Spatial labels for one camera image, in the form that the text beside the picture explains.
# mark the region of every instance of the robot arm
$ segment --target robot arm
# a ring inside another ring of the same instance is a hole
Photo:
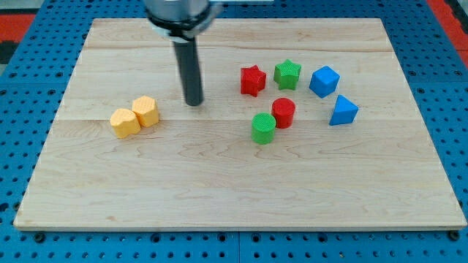
[[[188,105],[203,102],[196,36],[222,11],[209,0],[144,0],[153,29],[174,42],[179,74]]]

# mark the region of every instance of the blue perforated panel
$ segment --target blue perforated panel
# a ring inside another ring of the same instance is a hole
[[[29,233],[12,226],[93,18],[138,0],[46,0],[0,78],[0,262],[466,262],[468,231]],[[224,18],[382,18],[465,215],[468,71],[424,1],[276,0]]]

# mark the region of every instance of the plastic block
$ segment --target plastic block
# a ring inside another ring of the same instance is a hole
[[[265,88],[266,73],[257,65],[241,68],[241,94],[250,94],[254,97]]]
[[[329,66],[317,70],[312,74],[309,88],[321,99],[332,94],[338,85],[339,75]]]
[[[110,117],[110,125],[117,138],[122,139],[130,134],[140,132],[140,124],[134,112],[128,109],[117,109]]]
[[[142,96],[133,101],[132,110],[141,126],[149,127],[159,123],[159,111],[156,100]]]
[[[276,119],[276,127],[286,129],[293,124],[295,104],[288,98],[279,98],[273,102],[271,114]]]
[[[301,73],[301,65],[295,64],[287,59],[281,64],[275,66],[275,75],[273,80],[279,84],[279,89],[292,89],[295,90],[299,81],[299,74]]]
[[[330,119],[330,125],[339,125],[352,123],[356,114],[358,113],[359,107],[352,103],[343,95],[338,95],[335,104],[335,110]]]
[[[258,113],[252,119],[252,140],[264,145],[275,137],[276,120],[270,113]]]

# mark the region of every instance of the green star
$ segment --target green star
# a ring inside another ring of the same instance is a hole
[[[273,80],[279,84],[279,89],[289,88],[295,90],[295,86],[299,81],[301,73],[301,65],[295,64],[287,59],[282,64],[275,66],[275,75]]]

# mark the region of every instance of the red star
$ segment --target red star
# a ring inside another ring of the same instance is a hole
[[[241,68],[241,94],[257,96],[258,91],[265,88],[266,73],[257,65],[249,68]]]

